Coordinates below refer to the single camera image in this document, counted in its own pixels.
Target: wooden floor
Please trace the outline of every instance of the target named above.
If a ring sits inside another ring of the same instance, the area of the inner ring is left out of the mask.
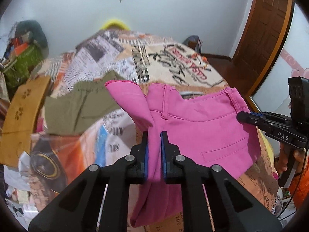
[[[247,72],[245,67],[237,67],[226,59],[212,57],[207,59],[210,65],[228,82],[230,87],[235,87],[244,97],[255,81],[255,78],[248,77],[250,72]]]

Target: human hand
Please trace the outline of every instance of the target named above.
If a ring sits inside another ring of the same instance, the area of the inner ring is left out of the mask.
[[[287,163],[288,163],[288,154],[285,153],[284,151],[284,144],[280,143],[280,154],[279,154],[279,162],[277,165],[277,172],[278,174],[285,172],[288,167],[287,167]],[[294,158],[296,161],[299,162],[299,165],[297,167],[297,170],[295,173],[301,173],[302,172],[302,166],[304,164],[304,158],[305,158],[305,151],[299,151],[299,150],[295,150],[294,151]],[[305,160],[305,167],[307,166],[308,163],[308,157]]]

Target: welt pocket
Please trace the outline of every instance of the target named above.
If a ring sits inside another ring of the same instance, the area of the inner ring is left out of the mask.
[[[221,159],[223,157],[229,156],[237,151],[248,146],[248,138],[245,137],[239,141],[234,142],[228,146],[218,149],[212,149],[211,151],[200,153],[205,162],[210,162],[214,160]]]

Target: belt loop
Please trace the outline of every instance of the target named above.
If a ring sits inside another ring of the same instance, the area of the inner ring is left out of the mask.
[[[234,109],[236,110],[237,113],[239,113],[240,112],[240,107],[239,107],[239,104],[238,104],[236,98],[233,96],[232,89],[227,90],[227,95],[230,98],[230,100],[231,100],[231,102],[232,102],[232,104],[234,106]]]
[[[168,94],[171,90],[170,85],[165,85],[164,87],[164,93],[163,93],[163,108],[161,113],[161,118],[167,120],[168,117]]]

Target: baseboard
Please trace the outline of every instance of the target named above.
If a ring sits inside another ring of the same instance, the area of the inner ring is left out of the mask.
[[[232,61],[232,59],[229,56],[226,56],[226,55],[216,55],[216,54],[202,53],[201,56],[226,59],[226,60],[228,60],[230,62]]]

